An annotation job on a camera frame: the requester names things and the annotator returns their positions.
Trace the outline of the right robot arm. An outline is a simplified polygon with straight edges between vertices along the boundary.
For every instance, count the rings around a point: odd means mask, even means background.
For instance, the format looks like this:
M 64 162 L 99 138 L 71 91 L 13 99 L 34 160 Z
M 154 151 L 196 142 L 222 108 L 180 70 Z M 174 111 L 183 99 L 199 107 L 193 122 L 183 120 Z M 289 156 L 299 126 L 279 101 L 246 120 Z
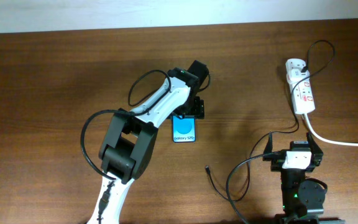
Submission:
M 279 172 L 281 179 L 283 213 L 275 215 L 273 222 L 279 224 L 334 224 L 345 223 L 338 218 L 323 218 L 323 203 L 328 185 L 321 180 L 307 177 L 320 166 L 323 151 L 310 133 L 305 141 L 292 141 L 289 149 L 273 151 L 272 133 L 264 149 L 263 160 L 270 161 L 270 170 Z

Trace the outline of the white USB charger plug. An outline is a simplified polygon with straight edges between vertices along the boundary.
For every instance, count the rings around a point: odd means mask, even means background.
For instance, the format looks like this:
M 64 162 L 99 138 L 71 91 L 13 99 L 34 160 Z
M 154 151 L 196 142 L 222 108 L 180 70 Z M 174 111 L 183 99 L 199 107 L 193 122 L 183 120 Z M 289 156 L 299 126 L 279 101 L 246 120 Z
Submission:
M 300 69 L 294 68 L 287 71 L 287 82 L 294 84 L 310 75 L 309 71 L 302 72 Z

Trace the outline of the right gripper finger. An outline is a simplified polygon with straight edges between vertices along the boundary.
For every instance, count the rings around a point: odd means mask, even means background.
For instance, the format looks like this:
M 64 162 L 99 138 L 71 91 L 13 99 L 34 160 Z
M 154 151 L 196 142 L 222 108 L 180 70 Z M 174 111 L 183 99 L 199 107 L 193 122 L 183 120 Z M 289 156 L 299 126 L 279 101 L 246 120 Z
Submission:
M 320 147 L 317 145 L 315 140 L 313 139 L 313 135 L 310 132 L 307 132 L 306 138 L 311 149 L 312 153 L 321 153 Z
M 273 150 L 273 137 L 272 137 L 272 132 L 269 132 L 268 141 L 264 149 L 264 154 L 271 154 L 272 150 Z

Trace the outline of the blue Galaxy smartphone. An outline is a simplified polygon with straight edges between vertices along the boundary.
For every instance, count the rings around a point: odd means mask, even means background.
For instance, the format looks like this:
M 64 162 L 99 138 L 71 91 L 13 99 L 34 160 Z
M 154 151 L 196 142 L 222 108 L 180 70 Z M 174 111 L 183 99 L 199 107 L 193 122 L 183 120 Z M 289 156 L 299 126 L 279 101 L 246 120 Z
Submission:
M 196 128 L 194 118 L 179 119 L 174 116 L 172 119 L 173 142 L 195 142 Z

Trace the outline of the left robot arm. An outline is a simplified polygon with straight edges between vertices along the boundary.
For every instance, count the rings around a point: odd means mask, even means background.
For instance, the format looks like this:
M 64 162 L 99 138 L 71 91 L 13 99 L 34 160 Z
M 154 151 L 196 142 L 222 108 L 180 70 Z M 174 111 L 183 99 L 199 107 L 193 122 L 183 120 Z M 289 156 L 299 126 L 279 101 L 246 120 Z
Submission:
M 194 123 L 204 118 L 204 102 L 198 93 L 210 82 L 207 66 L 195 60 L 188 69 L 174 68 L 163 73 L 160 88 L 152 91 L 126 111 L 102 110 L 92 114 L 81 130 L 80 146 L 87 163 L 102 177 L 101 190 L 89 223 L 119 223 L 119 216 L 132 183 L 146 170 L 152 157 L 159 126 L 168 118 Z M 91 161 L 85 149 L 85 132 L 97 116 L 112 118 L 98 157 Z

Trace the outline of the white power strip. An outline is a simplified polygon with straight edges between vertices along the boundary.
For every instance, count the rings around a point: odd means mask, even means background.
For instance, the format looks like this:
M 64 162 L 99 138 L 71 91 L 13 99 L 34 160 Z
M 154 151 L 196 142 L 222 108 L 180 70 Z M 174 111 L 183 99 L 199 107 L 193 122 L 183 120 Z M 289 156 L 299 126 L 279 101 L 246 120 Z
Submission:
M 306 62 L 302 59 L 291 58 L 285 63 L 286 71 L 297 68 L 302 71 Z M 311 83 L 308 77 L 300 82 L 289 84 L 291 100 L 295 114 L 308 114 L 315 110 L 314 98 L 311 90 Z

